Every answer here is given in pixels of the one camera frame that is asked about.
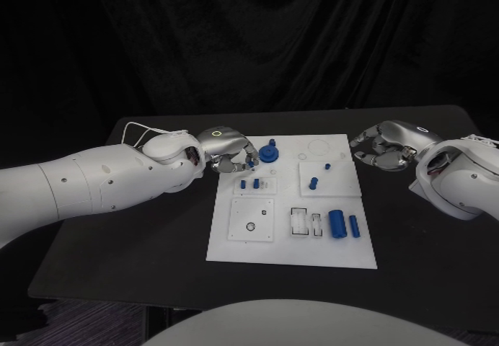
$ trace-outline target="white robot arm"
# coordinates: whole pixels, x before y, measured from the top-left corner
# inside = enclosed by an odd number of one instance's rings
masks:
[[[428,129],[399,120],[364,131],[351,146],[370,138],[379,155],[358,152],[364,163],[400,171],[418,161],[412,191],[462,220],[484,211],[499,220],[499,142],[475,135],[443,141]]]
[[[217,172],[243,171],[259,164],[259,152],[233,128],[204,131],[200,140],[185,130],[148,129],[162,135],[141,148],[103,146],[0,170],[0,248],[56,221],[126,209],[184,190],[204,176],[208,161]],[[243,149],[247,163],[236,164],[231,158]]]

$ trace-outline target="white platform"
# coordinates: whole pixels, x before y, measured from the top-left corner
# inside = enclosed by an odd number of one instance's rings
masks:
[[[350,163],[335,165],[338,161],[353,162],[347,135],[249,137],[256,148],[268,145],[272,138],[278,142],[279,160],[272,164],[262,163],[253,172],[221,174],[207,260],[377,269],[363,198],[357,191],[360,183],[355,165]],[[244,161],[244,154],[234,161]],[[318,177],[319,185],[317,195],[302,195],[301,185],[305,183],[301,184],[301,162],[319,162],[318,172],[315,172],[314,164],[306,165],[308,174],[317,173],[315,177],[319,174],[331,173],[330,176]],[[328,172],[324,168],[327,163],[332,164],[332,168],[338,167],[341,171],[347,170],[351,173],[338,174],[338,171]],[[327,184],[332,174],[337,175],[337,178],[331,182],[334,181],[340,188],[350,187],[347,189],[348,195],[357,197],[331,197],[337,193]],[[247,193],[242,192],[242,179],[247,180],[246,190],[250,190],[253,189],[255,178],[260,178],[262,181],[265,178],[275,178],[278,180],[278,193],[272,185],[269,185],[268,189],[269,194],[263,194],[266,189],[260,189],[257,194],[252,194],[249,191]],[[259,241],[229,240],[234,198],[275,200],[273,241],[263,241],[262,239]],[[314,234],[301,237],[292,236],[292,208],[308,209],[308,225],[311,230],[312,214],[321,213],[322,237],[315,237]],[[249,214],[262,213],[262,210],[257,209],[252,209]],[[328,213],[335,209],[344,210],[345,213],[348,237],[344,239],[335,239],[331,235]],[[350,215],[357,215],[361,232],[360,238],[353,237],[348,223]]]

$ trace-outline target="blue cylinder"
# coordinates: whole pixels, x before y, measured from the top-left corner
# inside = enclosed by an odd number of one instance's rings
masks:
[[[312,178],[311,185],[309,185],[311,190],[315,190],[318,188],[318,181],[319,181],[318,178]]]
[[[272,139],[269,146],[263,146],[259,151],[260,160],[268,164],[279,159],[279,150],[276,148],[276,140]]]
[[[331,211],[331,234],[338,239],[347,237],[344,211],[341,210]]]
[[[357,216],[351,215],[351,217],[348,219],[351,220],[353,236],[354,236],[354,238],[360,238],[361,232],[360,232],[360,225],[357,224]]]

